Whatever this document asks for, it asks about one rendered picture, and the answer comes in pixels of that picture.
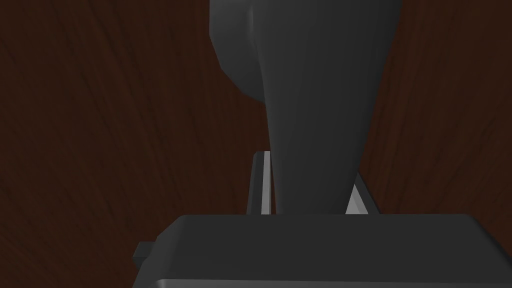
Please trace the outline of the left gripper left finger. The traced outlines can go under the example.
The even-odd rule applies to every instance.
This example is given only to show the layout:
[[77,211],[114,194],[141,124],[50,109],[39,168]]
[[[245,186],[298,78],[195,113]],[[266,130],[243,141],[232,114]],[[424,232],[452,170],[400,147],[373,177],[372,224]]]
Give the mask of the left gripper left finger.
[[271,151],[257,151],[253,155],[246,213],[272,214]]

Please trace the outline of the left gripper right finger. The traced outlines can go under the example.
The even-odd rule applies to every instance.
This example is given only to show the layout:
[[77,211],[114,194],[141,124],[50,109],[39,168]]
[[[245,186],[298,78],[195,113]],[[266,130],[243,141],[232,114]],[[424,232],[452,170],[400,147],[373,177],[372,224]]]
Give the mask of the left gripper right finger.
[[381,213],[360,173],[357,173],[353,189],[351,191],[351,197],[345,213],[347,215],[378,215]]

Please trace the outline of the dark grey curved handle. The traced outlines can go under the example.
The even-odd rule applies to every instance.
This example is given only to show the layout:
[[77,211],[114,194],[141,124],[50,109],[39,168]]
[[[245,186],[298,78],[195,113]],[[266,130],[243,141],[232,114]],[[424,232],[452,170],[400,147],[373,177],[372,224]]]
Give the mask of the dark grey curved handle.
[[265,104],[278,214],[344,214],[402,0],[209,0],[223,72]]

